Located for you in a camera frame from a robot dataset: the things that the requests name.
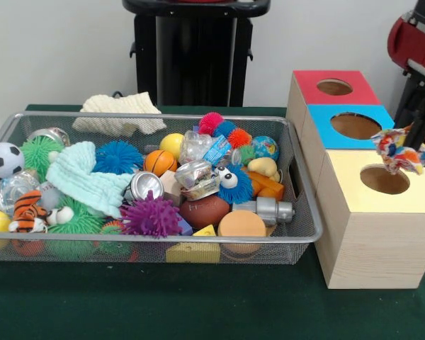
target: white knit cloth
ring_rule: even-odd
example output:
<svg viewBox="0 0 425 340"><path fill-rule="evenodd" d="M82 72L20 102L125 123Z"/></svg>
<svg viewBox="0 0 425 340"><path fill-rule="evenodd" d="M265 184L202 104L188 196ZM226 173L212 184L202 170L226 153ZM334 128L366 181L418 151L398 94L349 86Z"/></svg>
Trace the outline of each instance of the white knit cloth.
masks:
<svg viewBox="0 0 425 340"><path fill-rule="evenodd" d="M113 98L104 94L92 96L83 105L80 112L106 113L140 113L160 114L161 111L151 102L148 92L132 96ZM146 135L166 128L162 119L134 118L88 118L80 117L72 127L79 132L99 132L111 137L131 137L136 130Z"/></svg>

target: light blue cloth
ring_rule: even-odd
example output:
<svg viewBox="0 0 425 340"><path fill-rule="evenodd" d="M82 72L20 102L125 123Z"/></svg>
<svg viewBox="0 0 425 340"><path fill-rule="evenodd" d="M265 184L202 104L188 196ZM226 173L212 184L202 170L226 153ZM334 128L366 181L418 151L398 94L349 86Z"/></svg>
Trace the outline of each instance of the light blue cloth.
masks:
<svg viewBox="0 0 425 340"><path fill-rule="evenodd" d="M91 172L96 165L92 142L80 142L65 148L50 165L46 179L64 194L107 216L120 218L118 209L123 191L132 174Z"/></svg>

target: wooden box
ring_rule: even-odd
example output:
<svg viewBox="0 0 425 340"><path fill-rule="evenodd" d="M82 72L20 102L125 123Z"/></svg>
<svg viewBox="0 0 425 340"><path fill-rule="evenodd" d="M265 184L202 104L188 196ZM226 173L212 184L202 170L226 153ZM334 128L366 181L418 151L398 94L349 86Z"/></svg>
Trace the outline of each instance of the wooden box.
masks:
<svg viewBox="0 0 425 340"><path fill-rule="evenodd" d="M326 149L375 149L370 137L393 125L383 106L308 105L299 138L314 192Z"/></svg>
<svg viewBox="0 0 425 340"><path fill-rule="evenodd" d="M425 172L393 176L375 151L327 150L316 248L329 288L416 288L425 273Z"/></svg>
<svg viewBox="0 0 425 340"><path fill-rule="evenodd" d="M380 105L359 71L294 71L288 96L286 118L302 133L307 105Z"/></svg>

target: stuffed tiger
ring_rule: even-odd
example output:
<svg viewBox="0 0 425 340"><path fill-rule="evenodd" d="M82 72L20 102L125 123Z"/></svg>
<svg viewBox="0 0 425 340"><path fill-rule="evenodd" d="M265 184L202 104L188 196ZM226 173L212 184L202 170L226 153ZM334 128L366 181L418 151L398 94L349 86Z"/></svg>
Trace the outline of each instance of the stuffed tiger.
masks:
<svg viewBox="0 0 425 340"><path fill-rule="evenodd" d="M46 232L45 221L47 211L36 203L41 199L39 190L22 195L14 203L13 222L9 225L10 232Z"/></svg>

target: wire mesh basket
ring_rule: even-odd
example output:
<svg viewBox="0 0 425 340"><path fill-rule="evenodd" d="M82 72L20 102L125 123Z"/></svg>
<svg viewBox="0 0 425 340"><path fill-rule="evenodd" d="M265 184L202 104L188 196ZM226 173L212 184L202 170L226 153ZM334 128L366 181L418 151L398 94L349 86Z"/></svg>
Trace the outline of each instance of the wire mesh basket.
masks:
<svg viewBox="0 0 425 340"><path fill-rule="evenodd" d="M135 115L98 113L24 112L11 116L0 129L0 142L21 146L35 130L59 127L69 134L71 143L88 140L96 146L118 137L100 132L81 132L73 128L82 118L90 127L100 120L110 125L148 128L154 119L163 119L166 129L145 135L137 129L131 137L120 136L141 152L158 145L174 132L185 133L198 124L196 115ZM191 262L234 264L295 264L308 245L319 239L322 223L312 193L310 178L292 125L277 117L227 116L253 136L272 137L280 147L278 168L283 173L283 200L293 203L295 216L290 223L279 223L268 237L153 237L102 234L23 234L0 233L0 261L76 261L76 262Z"/></svg>

